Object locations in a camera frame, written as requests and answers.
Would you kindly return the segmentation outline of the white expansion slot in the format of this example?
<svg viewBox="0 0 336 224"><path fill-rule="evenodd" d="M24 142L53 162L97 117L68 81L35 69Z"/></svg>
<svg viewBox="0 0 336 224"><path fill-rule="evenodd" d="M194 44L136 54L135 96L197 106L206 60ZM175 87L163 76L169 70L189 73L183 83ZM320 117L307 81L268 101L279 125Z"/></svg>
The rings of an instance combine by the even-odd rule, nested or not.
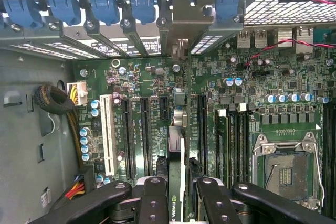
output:
<svg viewBox="0 0 336 224"><path fill-rule="evenodd" d="M100 97L101 125L105 174L115 176L117 169L116 137L114 130L113 101L111 94Z"/></svg>

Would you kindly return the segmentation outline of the black short expansion slot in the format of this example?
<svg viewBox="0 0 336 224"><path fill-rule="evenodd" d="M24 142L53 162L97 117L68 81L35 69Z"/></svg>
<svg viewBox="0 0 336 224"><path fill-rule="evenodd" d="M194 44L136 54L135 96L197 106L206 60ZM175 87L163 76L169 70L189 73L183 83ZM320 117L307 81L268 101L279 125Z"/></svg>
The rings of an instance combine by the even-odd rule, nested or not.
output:
<svg viewBox="0 0 336 224"><path fill-rule="evenodd" d="M168 120L169 119L169 109L168 109L168 97L167 96L159 97L159 107L160 107L160 119Z"/></svg>

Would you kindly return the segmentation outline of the green motherboard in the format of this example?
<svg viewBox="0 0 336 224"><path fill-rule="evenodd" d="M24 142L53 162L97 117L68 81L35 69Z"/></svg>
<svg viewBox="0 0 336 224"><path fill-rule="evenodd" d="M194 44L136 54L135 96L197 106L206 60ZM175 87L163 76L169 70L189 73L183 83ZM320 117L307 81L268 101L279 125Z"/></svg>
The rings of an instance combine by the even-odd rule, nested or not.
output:
<svg viewBox="0 0 336 224"><path fill-rule="evenodd" d="M316 135L325 198L321 211L336 220L336 41L332 31L299 29L292 39L278 40L274 30L244 32L207 53L193 50L189 62L190 134L187 145L185 221L196 221L196 181L214 177L225 187L251 182L255 137L294 140ZM153 175L159 156L167 158L172 122L172 88L176 78L171 57L115 58L74 65L75 82L85 82L88 105L79 106L80 158L101 187L115 179L135 184L145 177L140 99L149 98ZM100 96L112 95L117 171L105 174ZM208 174L199 162L197 101L207 98ZM168 97L169 119L160 119L159 97ZM122 101L132 106L136 176L127 179Z"/></svg>

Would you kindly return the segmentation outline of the white power connector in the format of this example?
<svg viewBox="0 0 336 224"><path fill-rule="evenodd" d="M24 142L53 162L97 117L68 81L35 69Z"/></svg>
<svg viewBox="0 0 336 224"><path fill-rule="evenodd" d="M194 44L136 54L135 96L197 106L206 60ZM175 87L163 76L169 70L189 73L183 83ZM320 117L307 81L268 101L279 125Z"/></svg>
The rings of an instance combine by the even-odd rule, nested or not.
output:
<svg viewBox="0 0 336 224"><path fill-rule="evenodd" d="M75 106L88 105L88 90L85 82L67 83L67 93Z"/></svg>

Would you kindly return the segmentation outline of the open black PC case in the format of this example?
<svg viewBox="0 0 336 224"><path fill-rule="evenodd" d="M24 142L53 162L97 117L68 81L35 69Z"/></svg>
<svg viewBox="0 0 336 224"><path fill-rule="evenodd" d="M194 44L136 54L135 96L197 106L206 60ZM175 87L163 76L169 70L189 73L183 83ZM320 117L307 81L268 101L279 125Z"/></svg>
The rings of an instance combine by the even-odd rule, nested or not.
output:
<svg viewBox="0 0 336 224"><path fill-rule="evenodd" d="M0 0L0 224L30 224L100 188L80 158L74 65L172 58L171 10L172 0ZM336 41L336 0L213 0L202 11L213 22L191 56L262 30L281 41L328 29Z"/></svg>

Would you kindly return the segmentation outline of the CPU socket with metal frame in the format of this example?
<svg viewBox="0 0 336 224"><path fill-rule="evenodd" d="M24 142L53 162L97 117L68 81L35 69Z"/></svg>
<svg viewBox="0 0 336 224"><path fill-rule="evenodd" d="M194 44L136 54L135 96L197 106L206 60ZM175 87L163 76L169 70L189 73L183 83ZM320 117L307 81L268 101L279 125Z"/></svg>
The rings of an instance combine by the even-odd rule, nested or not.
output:
<svg viewBox="0 0 336 224"><path fill-rule="evenodd" d="M253 184L308 209L321 211L325 192L319 146L313 132L294 140L272 140L259 133L251 153Z"/></svg>

